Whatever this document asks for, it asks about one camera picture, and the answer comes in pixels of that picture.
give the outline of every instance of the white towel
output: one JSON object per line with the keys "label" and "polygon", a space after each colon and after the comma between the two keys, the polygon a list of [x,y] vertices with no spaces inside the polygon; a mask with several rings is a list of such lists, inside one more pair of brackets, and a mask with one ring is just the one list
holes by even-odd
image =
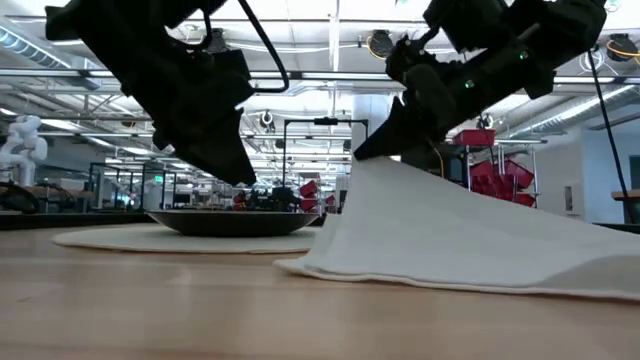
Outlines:
{"label": "white towel", "polygon": [[287,271],[338,281],[640,300],[640,236],[468,192],[389,159],[354,164],[341,216]]}

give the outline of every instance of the dark round tray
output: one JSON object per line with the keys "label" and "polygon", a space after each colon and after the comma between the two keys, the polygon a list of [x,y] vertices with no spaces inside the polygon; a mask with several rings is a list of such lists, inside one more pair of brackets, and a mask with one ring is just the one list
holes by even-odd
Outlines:
{"label": "dark round tray", "polygon": [[210,210],[149,211],[158,223],[186,236],[284,236],[311,224],[317,214]]}

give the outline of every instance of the table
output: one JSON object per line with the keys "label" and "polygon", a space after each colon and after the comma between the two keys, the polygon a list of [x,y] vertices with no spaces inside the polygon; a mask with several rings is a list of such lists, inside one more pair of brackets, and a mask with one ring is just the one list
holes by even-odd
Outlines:
{"label": "table", "polygon": [[[640,219],[640,190],[639,189],[628,190],[627,194],[629,195],[629,203],[633,208],[635,218]],[[611,197],[613,197],[615,201],[622,202],[624,200],[624,194],[622,193],[622,191],[611,193]],[[633,223],[629,218],[629,214],[626,209],[624,210],[624,222],[626,224]]]}
{"label": "table", "polygon": [[0,359],[638,359],[640,305],[287,276],[0,232]]}

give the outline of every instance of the red storage bin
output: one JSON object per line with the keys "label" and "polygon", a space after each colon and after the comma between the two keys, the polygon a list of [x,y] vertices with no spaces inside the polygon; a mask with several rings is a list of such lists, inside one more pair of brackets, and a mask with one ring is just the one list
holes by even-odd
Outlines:
{"label": "red storage bin", "polygon": [[300,187],[300,195],[306,198],[314,197],[317,192],[318,185],[316,185],[316,182],[313,180]]}
{"label": "red storage bin", "polygon": [[518,194],[516,195],[516,202],[524,206],[533,207],[536,203],[536,198],[529,194]]}
{"label": "red storage bin", "polygon": [[462,130],[453,138],[456,145],[469,146],[493,146],[496,140],[496,131],[494,129],[468,129]]}
{"label": "red storage bin", "polygon": [[300,200],[300,208],[305,212],[310,212],[309,210],[313,209],[318,205],[318,199],[302,199]]}
{"label": "red storage bin", "polygon": [[498,199],[512,201],[514,191],[513,175],[499,175],[493,179],[493,187]]}
{"label": "red storage bin", "polygon": [[483,161],[480,164],[476,164],[471,167],[471,176],[493,176],[493,174],[497,174],[497,171],[493,170],[493,166],[491,163],[487,161]]}
{"label": "red storage bin", "polygon": [[534,180],[534,175],[531,171],[511,160],[505,161],[504,168],[505,173],[513,175],[516,178],[518,189],[527,189],[531,186],[531,183]]}

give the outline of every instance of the black cable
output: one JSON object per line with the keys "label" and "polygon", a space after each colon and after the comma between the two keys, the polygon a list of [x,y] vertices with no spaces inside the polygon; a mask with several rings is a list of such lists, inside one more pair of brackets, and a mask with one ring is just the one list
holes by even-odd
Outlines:
{"label": "black cable", "polygon": [[600,109],[602,110],[602,117],[604,118],[604,125],[607,128],[607,135],[609,135],[609,143],[611,144],[611,151],[613,152],[613,159],[616,163],[616,170],[618,171],[618,180],[620,180],[620,186],[622,187],[623,199],[625,210],[629,214],[629,220],[632,224],[636,224],[636,217],[633,212],[633,206],[629,201],[629,193],[627,192],[627,184],[624,181],[624,175],[622,174],[622,166],[620,165],[620,156],[618,155],[618,148],[616,141],[613,138],[613,131],[611,130],[611,123],[609,122],[609,114],[607,113],[607,107],[604,103],[604,97],[602,96],[602,88],[600,87],[600,80],[598,79],[598,72],[596,71],[595,61],[593,61],[593,55],[591,51],[587,51],[589,55],[589,63],[591,65],[591,73],[593,74],[593,80],[596,84],[596,91],[598,92],[598,98],[600,99]]}
{"label": "black cable", "polygon": [[258,36],[260,36],[260,40],[262,40],[262,42],[264,43],[264,46],[269,51],[271,58],[273,59],[273,61],[275,61],[276,66],[278,67],[278,71],[280,72],[280,76],[282,76],[282,81],[284,82],[284,85],[279,88],[255,88],[255,90],[257,92],[278,93],[278,94],[287,91],[289,89],[289,75],[287,74],[287,70],[284,68],[284,64],[282,63],[282,60],[280,59],[278,52],[276,52],[276,49],[273,47],[273,44],[271,43],[271,40],[269,40],[269,37],[264,32],[262,25],[260,25],[260,21],[258,21],[258,18],[253,13],[253,10],[251,10],[251,7],[249,6],[249,4],[247,4],[247,1],[238,0],[238,2],[240,3],[242,10],[244,10],[244,13],[247,14],[247,18],[249,18],[251,25],[253,25],[253,28],[256,29]]}

